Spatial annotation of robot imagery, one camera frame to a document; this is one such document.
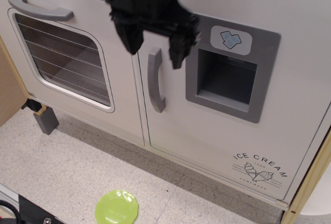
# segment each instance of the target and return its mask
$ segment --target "ice cube icon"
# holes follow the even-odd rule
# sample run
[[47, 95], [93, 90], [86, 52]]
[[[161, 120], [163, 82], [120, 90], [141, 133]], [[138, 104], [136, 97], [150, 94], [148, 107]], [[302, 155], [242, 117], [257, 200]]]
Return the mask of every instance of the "ice cube icon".
[[232, 35], [229, 31], [221, 33], [221, 36], [224, 40], [223, 44], [229, 49], [234, 48], [242, 42], [238, 34]]

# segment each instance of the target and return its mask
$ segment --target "oven window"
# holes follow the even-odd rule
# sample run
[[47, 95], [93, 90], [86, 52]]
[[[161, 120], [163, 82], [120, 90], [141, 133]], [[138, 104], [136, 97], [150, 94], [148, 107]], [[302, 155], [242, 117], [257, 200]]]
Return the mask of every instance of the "oven window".
[[110, 107], [98, 48], [93, 40], [17, 13], [15, 18], [46, 81]]

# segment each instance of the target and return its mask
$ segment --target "ice cream logo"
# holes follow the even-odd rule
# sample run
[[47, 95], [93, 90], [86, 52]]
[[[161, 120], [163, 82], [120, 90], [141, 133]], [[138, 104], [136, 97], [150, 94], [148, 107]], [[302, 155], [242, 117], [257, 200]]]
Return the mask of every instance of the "ice cream logo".
[[273, 178], [273, 173], [267, 171], [261, 171], [257, 173], [256, 169], [250, 164], [245, 164], [245, 171], [246, 173], [253, 179], [254, 182], [257, 181], [268, 181], [269, 179]]
[[[273, 170], [273, 174], [271, 173], [271, 176], [273, 175], [277, 175], [277, 176], [281, 176], [281, 177], [287, 177], [288, 175], [285, 173], [285, 172], [282, 172], [282, 168], [277, 165], [275, 162], [273, 162], [271, 159], [267, 159], [265, 157], [262, 157], [260, 155], [253, 155], [253, 156], [250, 156], [248, 155], [247, 153], [238, 153], [236, 154], [235, 156], [233, 156], [236, 160], [245, 160], [247, 158], [251, 158], [250, 160], [252, 161], [252, 159], [254, 159], [254, 164], [258, 167], [261, 167], [261, 168], [266, 168], [268, 167], [267, 170]], [[239, 165], [236, 165], [236, 164], [233, 164], [233, 168], [237, 171], [240, 171], [240, 172], [243, 172], [245, 174], [248, 174], [248, 175], [254, 175], [256, 174], [257, 172], [254, 171], [254, 168], [252, 167], [249, 167], [249, 166], [252, 166], [252, 162], [251, 163], [247, 163], [247, 170], [252, 170], [252, 171], [249, 171], [251, 172], [251, 174], [248, 174], [248, 172], [245, 170], [244, 167], [241, 167]], [[265, 171], [262, 171], [263, 174], [262, 175], [270, 175], [270, 172], [269, 174], [267, 174], [267, 172]]]

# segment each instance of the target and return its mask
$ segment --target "wooden panel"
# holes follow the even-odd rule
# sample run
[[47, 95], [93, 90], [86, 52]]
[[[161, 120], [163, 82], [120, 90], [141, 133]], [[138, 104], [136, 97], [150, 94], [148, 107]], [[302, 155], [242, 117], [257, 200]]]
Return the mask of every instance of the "wooden panel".
[[317, 153], [281, 224], [293, 224], [331, 162], [331, 129]]
[[2, 126], [25, 103], [28, 93], [18, 72], [12, 69], [16, 70], [14, 65], [8, 62], [11, 58], [1, 38], [0, 47], [0, 126]]

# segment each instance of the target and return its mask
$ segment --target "green plastic plate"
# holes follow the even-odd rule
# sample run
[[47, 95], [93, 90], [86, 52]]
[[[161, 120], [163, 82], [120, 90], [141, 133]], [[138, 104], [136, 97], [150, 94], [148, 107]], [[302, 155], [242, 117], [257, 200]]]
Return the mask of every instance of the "green plastic plate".
[[98, 224], [132, 224], [138, 215], [136, 198], [125, 190], [113, 190], [97, 203]]

